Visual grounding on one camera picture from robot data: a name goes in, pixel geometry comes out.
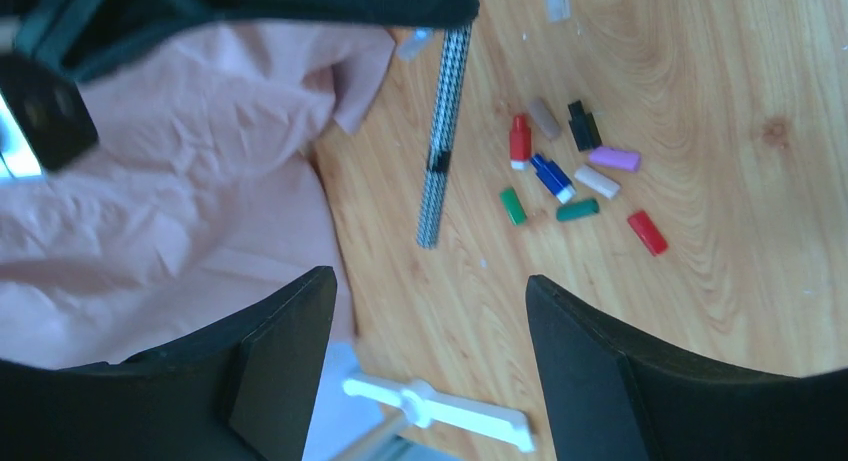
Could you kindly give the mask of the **blue pen cap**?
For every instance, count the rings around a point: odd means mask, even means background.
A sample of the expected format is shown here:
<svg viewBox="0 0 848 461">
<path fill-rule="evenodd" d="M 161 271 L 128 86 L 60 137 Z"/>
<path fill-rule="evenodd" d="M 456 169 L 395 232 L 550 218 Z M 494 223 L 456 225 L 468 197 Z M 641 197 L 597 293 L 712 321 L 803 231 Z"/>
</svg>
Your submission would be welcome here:
<svg viewBox="0 0 848 461">
<path fill-rule="evenodd" d="M 559 165 L 541 153 L 534 154 L 530 159 L 537 178 L 547 190 L 564 205 L 569 203 L 577 191 L 571 179 L 562 171 Z"/>
</svg>

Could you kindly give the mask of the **grey pen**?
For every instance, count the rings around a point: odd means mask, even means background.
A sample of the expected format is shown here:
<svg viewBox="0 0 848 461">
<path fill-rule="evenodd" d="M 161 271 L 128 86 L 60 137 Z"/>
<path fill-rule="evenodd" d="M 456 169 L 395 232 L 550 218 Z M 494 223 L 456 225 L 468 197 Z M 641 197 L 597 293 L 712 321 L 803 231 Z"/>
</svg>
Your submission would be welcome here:
<svg viewBox="0 0 848 461">
<path fill-rule="evenodd" d="M 417 230 L 425 249 L 438 244 L 471 32 L 468 24 L 447 30 L 443 39 Z"/>
</svg>

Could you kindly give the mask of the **beige pen cap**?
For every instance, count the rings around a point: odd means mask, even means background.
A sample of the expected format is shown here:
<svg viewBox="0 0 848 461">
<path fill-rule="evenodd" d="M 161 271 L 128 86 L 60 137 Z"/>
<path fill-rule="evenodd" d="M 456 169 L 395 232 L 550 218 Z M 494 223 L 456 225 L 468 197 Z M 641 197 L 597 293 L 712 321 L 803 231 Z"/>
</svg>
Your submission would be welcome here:
<svg viewBox="0 0 848 461">
<path fill-rule="evenodd" d="M 621 186 L 594 168 L 583 165 L 575 171 L 575 179 L 607 199 L 613 199 Z"/>
</svg>

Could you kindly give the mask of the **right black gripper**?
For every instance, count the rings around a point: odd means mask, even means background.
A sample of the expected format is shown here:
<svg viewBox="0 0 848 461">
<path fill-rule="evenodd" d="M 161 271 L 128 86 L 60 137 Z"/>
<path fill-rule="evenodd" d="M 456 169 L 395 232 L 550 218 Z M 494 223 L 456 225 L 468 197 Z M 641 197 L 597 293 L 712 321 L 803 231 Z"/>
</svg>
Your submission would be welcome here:
<svg viewBox="0 0 848 461">
<path fill-rule="evenodd" d="M 457 28 L 479 0 L 1 0 L 1 170 L 52 174 L 99 140 L 78 84 L 219 21 Z"/>
</svg>

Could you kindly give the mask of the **clear pen cap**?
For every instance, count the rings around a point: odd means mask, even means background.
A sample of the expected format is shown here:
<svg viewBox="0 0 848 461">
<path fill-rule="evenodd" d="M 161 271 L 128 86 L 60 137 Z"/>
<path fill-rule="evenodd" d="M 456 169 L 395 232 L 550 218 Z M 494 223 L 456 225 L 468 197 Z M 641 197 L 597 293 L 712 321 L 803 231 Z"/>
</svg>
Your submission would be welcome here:
<svg viewBox="0 0 848 461">
<path fill-rule="evenodd" d="M 432 41 L 434 30 L 431 28 L 417 28 L 405 38 L 396 48 L 396 56 L 405 62 L 411 61 L 418 56 Z"/>
</svg>

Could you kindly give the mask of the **tan pen cap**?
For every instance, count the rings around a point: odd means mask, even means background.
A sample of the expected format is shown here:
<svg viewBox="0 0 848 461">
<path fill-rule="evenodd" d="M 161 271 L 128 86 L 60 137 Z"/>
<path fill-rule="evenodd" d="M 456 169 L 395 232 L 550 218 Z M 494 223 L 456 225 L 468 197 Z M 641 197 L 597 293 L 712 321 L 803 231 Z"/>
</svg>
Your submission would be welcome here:
<svg viewBox="0 0 848 461">
<path fill-rule="evenodd" d="M 550 140 L 558 138 L 562 133 L 562 127 L 557 121 L 545 101 L 536 97 L 527 105 L 527 111 L 542 133 Z"/>
</svg>

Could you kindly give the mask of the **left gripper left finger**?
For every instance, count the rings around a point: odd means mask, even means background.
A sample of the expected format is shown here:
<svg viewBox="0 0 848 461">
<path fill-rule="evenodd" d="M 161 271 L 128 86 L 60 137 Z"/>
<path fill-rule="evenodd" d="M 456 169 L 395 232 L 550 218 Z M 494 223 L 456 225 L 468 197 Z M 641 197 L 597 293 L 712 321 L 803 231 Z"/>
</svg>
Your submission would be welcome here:
<svg viewBox="0 0 848 461">
<path fill-rule="evenodd" d="M 298 460 L 337 280 L 316 267 L 119 364 L 1 364 L 5 460 Z"/>
</svg>

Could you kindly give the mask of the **red pen cap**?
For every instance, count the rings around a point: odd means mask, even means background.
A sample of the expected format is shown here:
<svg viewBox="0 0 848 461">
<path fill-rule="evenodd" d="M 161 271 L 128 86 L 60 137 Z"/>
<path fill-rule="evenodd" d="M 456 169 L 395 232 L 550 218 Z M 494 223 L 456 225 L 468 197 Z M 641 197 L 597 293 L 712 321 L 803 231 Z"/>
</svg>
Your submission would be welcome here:
<svg viewBox="0 0 848 461">
<path fill-rule="evenodd" d="M 627 218 L 627 222 L 652 256 L 659 256 L 668 250 L 665 236 L 646 211 L 634 212 Z"/>
<path fill-rule="evenodd" d="M 515 115 L 509 132 L 510 165 L 513 170 L 525 170 L 532 158 L 532 133 L 525 114 Z"/>
</svg>

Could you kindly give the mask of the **dark green pen cap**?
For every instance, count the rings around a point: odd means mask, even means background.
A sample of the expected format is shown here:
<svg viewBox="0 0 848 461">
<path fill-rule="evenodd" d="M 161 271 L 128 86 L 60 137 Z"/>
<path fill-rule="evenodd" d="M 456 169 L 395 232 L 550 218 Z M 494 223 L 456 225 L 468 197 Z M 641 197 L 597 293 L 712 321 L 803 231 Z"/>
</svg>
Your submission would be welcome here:
<svg viewBox="0 0 848 461">
<path fill-rule="evenodd" d="M 574 221 L 600 212 L 600 205 L 595 198 L 586 198 L 560 206 L 555 214 L 559 222 Z"/>
</svg>

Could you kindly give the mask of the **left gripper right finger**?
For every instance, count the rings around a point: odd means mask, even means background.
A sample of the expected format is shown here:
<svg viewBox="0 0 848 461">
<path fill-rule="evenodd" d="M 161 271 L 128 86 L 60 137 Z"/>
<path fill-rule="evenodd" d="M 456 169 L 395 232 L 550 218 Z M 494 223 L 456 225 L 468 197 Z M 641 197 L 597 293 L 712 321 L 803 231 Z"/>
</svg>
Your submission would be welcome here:
<svg viewBox="0 0 848 461">
<path fill-rule="evenodd" d="M 682 349 L 543 275 L 529 332 L 561 460 L 843 460 L 847 372 L 789 377 Z"/>
</svg>

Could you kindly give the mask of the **purple pen cap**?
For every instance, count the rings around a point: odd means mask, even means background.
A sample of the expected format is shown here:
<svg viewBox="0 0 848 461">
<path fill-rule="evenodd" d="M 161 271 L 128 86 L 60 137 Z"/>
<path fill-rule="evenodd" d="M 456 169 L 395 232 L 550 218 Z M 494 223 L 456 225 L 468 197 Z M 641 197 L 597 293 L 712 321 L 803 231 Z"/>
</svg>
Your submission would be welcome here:
<svg viewBox="0 0 848 461">
<path fill-rule="evenodd" d="M 601 167 L 638 172 L 642 158 L 638 151 L 600 146 L 589 153 L 588 161 Z"/>
</svg>

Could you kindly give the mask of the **black pen cap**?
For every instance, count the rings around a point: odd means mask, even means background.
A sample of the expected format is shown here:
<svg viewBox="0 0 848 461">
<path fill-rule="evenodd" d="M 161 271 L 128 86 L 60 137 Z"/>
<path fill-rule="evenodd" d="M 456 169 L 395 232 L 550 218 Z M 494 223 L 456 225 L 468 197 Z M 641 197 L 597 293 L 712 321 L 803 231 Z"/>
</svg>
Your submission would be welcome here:
<svg viewBox="0 0 848 461">
<path fill-rule="evenodd" d="M 568 105 L 570 120 L 568 125 L 579 152 L 591 151 L 602 145 L 594 115 L 587 112 L 580 100 Z"/>
</svg>

